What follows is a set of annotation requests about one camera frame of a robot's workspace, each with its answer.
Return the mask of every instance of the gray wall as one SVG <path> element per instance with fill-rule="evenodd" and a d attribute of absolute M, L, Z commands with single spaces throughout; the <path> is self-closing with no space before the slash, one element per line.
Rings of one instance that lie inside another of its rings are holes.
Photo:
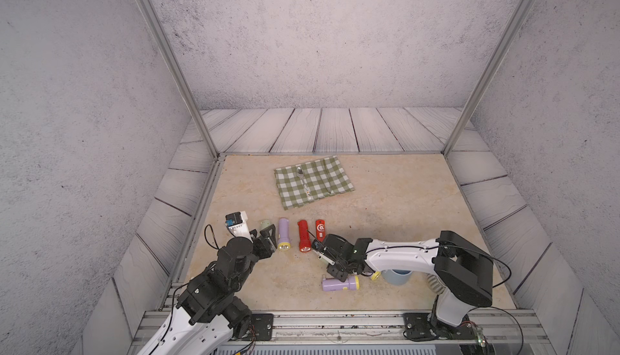
<path fill-rule="evenodd" d="M 538 0 L 473 122 L 620 332 L 620 0 Z"/>
<path fill-rule="evenodd" d="M 201 109 L 462 106 L 518 0 L 153 0 Z"/>
<path fill-rule="evenodd" d="M 189 114 L 135 0 L 0 0 L 0 52 L 0 353 L 68 353 Z"/>

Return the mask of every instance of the metal spoon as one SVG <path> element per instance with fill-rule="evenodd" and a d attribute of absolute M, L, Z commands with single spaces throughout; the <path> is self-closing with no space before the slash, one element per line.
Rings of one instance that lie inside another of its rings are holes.
<path fill-rule="evenodd" d="M 306 184 L 306 178 L 304 177 L 304 171 L 301 169 L 300 166 L 297 167 L 297 176 L 304 183 L 304 191 L 306 191 L 306 196 L 308 196 L 309 199 L 312 199 L 312 195 L 310 195 L 310 189 L 308 188 L 308 185 Z"/>

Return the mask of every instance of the beige marble table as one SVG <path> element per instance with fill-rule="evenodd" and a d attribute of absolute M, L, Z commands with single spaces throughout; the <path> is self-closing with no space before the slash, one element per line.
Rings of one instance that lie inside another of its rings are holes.
<path fill-rule="evenodd" d="M 355 191 L 339 194 L 285 211 L 275 187 L 274 169 L 320 158 L 320 156 L 228 156 L 206 215 L 220 246 L 232 237 L 224 216 L 246 211 L 250 229 L 262 219 L 277 225 L 290 220 L 292 249 L 277 251 L 259 261 L 237 296 L 252 310 L 410 310 L 430 309 L 435 299 L 422 273 L 407 284 L 393 286 L 382 278 L 360 276 L 360 290 L 323 292 L 326 266 L 313 252 L 299 251 L 297 221 L 306 219 L 313 229 L 324 219 L 327 232 L 349 242 L 370 237 L 385 241 L 419 241 L 453 230 L 488 251 L 469 213 L 465 200 L 441 155 L 341 155 L 340 162 Z M 196 276 L 216 259 L 198 230 L 198 239 L 187 279 Z M 495 270 L 494 283 L 501 281 Z M 513 309 L 504 286 L 493 289 L 493 305 Z"/>

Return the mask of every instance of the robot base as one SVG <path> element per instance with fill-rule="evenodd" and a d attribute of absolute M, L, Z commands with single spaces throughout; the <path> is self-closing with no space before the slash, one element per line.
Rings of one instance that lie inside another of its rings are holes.
<path fill-rule="evenodd" d="M 477 339 L 472 327 L 465 325 L 451 327 L 440 321 L 433 326 L 429 321 L 429 314 L 427 312 L 403 313 L 402 317 L 405 320 L 405 332 L 403 332 L 403 335 L 411 341 Z"/>
<path fill-rule="evenodd" d="M 250 326 L 254 329 L 256 341 L 270 341 L 274 330 L 274 314 L 252 313 Z M 250 341 L 252 336 L 247 335 L 239 340 Z"/>

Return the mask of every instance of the green object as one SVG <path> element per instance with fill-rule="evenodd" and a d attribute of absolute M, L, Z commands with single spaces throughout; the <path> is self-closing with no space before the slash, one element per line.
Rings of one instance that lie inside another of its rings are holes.
<path fill-rule="evenodd" d="M 301 167 L 303 176 L 298 174 L 298 167 Z M 355 190 L 336 156 L 284 166 L 274 172 L 275 185 L 285 210 Z"/>

